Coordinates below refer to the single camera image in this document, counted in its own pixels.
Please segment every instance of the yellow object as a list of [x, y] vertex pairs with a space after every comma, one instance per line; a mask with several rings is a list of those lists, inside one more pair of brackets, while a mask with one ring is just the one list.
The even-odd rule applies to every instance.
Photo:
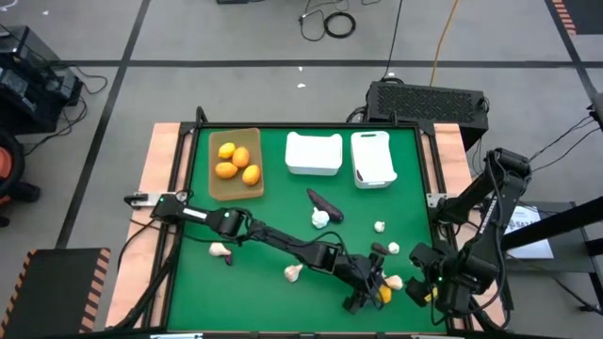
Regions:
[[450, 14], [448, 15], [448, 20], [446, 21], [446, 25], [444, 26], [444, 31], [442, 31], [440, 41], [437, 43], [437, 49], [435, 50], [435, 58], [433, 59], [432, 79], [430, 80], [430, 87], [433, 85], [433, 80], [435, 79], [435, 69], [437, 68], [437, 60], [440, 57], [440, 48], [442, 47], [442, 42], [444, 42], [446, 31], [448, 31], [450, 21], [452, 20], [452, 14], [454, 14], [454, 10], [456, 10], [457, 5], [459, 5], [459, 0], [454, 0], [454, 4], [452, 4], [452, 9], [450, 10]]
[[425, 301], [427, 302], [432, 302], [432, 299], [437, 299], [437, 287], [434, 287], [432, 292], [425, 297]]
[[260, 167], [257, 165], [251, 165], [243, 172], [243, 183], [248, 186], [257, 184], [260, 180]]
[[381, 287], [379, 287], [377, 299], [381, 300], [383, 303], [389, 303], [389, 301], [392, 300], [392, 289], [385, 285], [381, 285]]
[[229, 163], [229, 162], [221, 162], [216, 165], [216, 174], [222, 179], [230, 179], [236, 175], [238, 168]]
[[233, 164], [242, 169], [249, 165], [249, 151], [245, 147], [239, 147], [233, 153]]
[[229, 159], [231, 156], [233, 156], [235, 149], [236, 147], [234, 143], [226, 142], [218, 148], [218, 157], [222, 159]]

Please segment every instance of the green table surface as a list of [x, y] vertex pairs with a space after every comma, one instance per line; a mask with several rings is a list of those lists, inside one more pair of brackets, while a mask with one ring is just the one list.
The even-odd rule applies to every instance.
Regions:
[[[420, 277], [408, 255], [418, 242], [431, 244], [425, 191], [412, 129], [388, 129], [389, 146], [398, 179], [387, 188], [359, 189], [352, 175], [350, 136], [365, 130], [298, 129], [301, 135], [343, 137], [343, 165], [335, 176], [319, 177], [289, 173], [285, 164], [286, 135], [292, 130], [262, 129], [265, 192], [262, 197], [218, 202], [208, 195], [208, 138], [218, 130], [203, 129], [195, 158], [189, 204], [204, 209], [243, 207], [255, 218], [299, 239], [310, 240], [323, 231], [336, 231], [350, 253], [368, 255], [370, 245], [395, 241], [398, 255], [385, 257], [386, 275], [404, 281]], [[322, 231], [310, 222], [313, 205], [306, 188], [337, 206], [345, 215], [341, 224], [329, 223]], [[385, 232], [373, 230], [375, 221], [385, 222]], [[217, 238], [207, 227], [188, 224], [186, 234]], [[323, 240], [336, 242], [327, 236]], [[342, 303], [351, 288], [337, 278], [305, 267], [295, 283], [284, 270], [296, 265], [295, 258], [266, 244], [247, 242], [233, 251], [234, 265], [208, 254], [209, 244], [184, 238], [177, 268], [168, 328], [171, 331], [397, 331], [443, 332], [433, 326], [430, 308], [416, 306], [403, 290], [377, 311], [370, 303], [355, 315]], [[436, 311], [436, 318], [441, 315]]]

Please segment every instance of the gray floor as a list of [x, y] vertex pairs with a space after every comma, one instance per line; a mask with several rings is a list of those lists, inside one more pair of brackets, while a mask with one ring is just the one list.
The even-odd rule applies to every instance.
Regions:
[[[0, 6], [7, 2], [0, 0]], [[145, 2], [24, 0], [0, 12], [0, 23], [30, 25], [65, 59], [119, 60], [139, 6]], [[350, 13], [358, 22], [356, 32], [345, 40], [327, 37], [313, 43], [302, 39], [297, 22], [304, 0], [267, 0], [243, 6], [217, 6], [213, 0], [152, 0], [132, 58], [158, 60], [159, 65], [161, 60], [384, 60], [397, 3], [386, 0], [363, 7], [359, 0], [350, 0]], [[405, 0], [394, 59], [431, 60], [451, 4], [452, 0]], [[308, 21], [304, 31], [307, 35], [319, 33], [318, 22]], [[603, 61], [602, 40], [601, 36], [572, 39], [585, 61]], [[441, 59], [571, 60], [543, 0], [462, 1]], [[500, 146], [532, 154], [586, 116], [588, 96], [573, 68], [505, 68], [502, 63], [499, 67], [441, 68], [435, 81], [436, 86], [483, 90], [489, 97], [490, 131], [483, 139], [484, 150]], [[119, 94], [109, 109], [110, 120], [68, 243], [70, 248], [120, 250], [131, 215], [122, 197], [139, 185], [155, 122], [190, 121], [197, 105], [204, 107], [211, 121], [343, 121], [363, 104], [370, 81], [384, 71], [383, 67], [308, 67], [303, 62], [301, 67], [122, 70], [124, 78], [116, 82]], [[0, 265], [5, 272], [0, 278], [0, 300], [12, 293], [27, 250], [55, 246], [113, 77], [119, 73], [108, 67], [84, 71], [108, 76], [109, 88], [86, 96], [89, 116], [71, 135], [49, 141], [27, 158], [25, 179], [42, 187], [41, 200], [3, 206], [12, 225], [0, 230]], [[393, 68], [390, 72], [407, 83], [427, 85], [431, 69]], [[603, 70], [590, 69], [588, 74], [595, 87], [603, 90]], [[87, 82], [93, 89], [100, 86], [94, 80]], [[77, 112], [70, 109], [68, 114]], [[587, 131], [589, 128], [568, 137], [543, 154], [535, 166], [561, 155]], [[595, 133], [563, 161], [539, 171], [525, 199], [585, 202], [600, 196], [603, 184], [596, 170], [603, 163], [600, 144], [601, 135]], [[588, 232], [603, 235], [600, 225]], [[114, 278], [115, 267], [110, 270], [103, 296], [100, 324], [104, 323]], [[588, 277], [572, 274], [562, 278], [595, 301]], [[516, 306], [514, 331], [580, 338], [596, 338], [603, 331], [597, 315], [578, 312], [577, 304], [549, 278], [513, 274], [510, 284]]]

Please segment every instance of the paper sheet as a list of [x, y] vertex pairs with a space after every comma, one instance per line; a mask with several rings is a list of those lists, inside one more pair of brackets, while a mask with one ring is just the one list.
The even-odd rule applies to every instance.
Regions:
[[[540, 215], [537, 212], [536, 207], [522, 207], [517, 206], [513, 211], [513, 216], [505, 234], [517, 231], [530, 225], [533, 222], [539, 221]], [[552, 259], [553, 251], [550, 249], [548, 240], [541, 240], [533, 244], [522, 246], [516, 249], [508, 250], [508, 253], [515, 258], [519, 259]]]

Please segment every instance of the striped warning tape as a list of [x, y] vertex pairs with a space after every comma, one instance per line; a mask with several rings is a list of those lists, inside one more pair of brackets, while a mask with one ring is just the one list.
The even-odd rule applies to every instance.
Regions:
[[23, 286], [23, 281], [25, 279], [25, 274], [27, 273], [27, 268], [29, 267], [29, 262], [31, 262], [31, 258], [35, 254], [36, 250], [31, 250], [25, 257], [23, 268], [21, 269], [21, 273], [19, 273], [19, 278], [17, 278], [17, 283], [15, 284], [15, 290], [12, 292], [12, 296], [10, 296], [10, 299], [8, 300], [7, 309], [5, 310], [4, 317], [2, 318], [2, 323], [0, 323], [0, 339], [4, 338], [4, 333], [7, 330], [8, 322], [10, 321], [10, 316], [12, 315], [12, 310], [15, 307], [15, 302], [17, 302], [17, 297], [19, 297], [21, 286]]
[[98, 259], [96, 260], [96, 267], [94, 268], [94, 275], [92, 276], [92, 282], [90, 283], [88, 300], [86, 302], [86, 306], [84, 307], [82, 324], [79, 327], [80, 333], [94, 330], [94, 320], [96, 320], [98, 303], [101, 299], [101, 293], [103, 292], [103, 285], [105, 284], [105, 276], [106, 270], [109, 267], [110, 253], [111, 252], [109, 249], [101, 249], [99, 251]]
[[567, 34], [576, 35], [576, 26], [574, 25], [572, 18], [569, 16], [563, 0], [553, 0], [553, 4], [555, 5], [557, 14], [559, 14], [559, 17], [562, 19], [563, 26], [565, 26]]

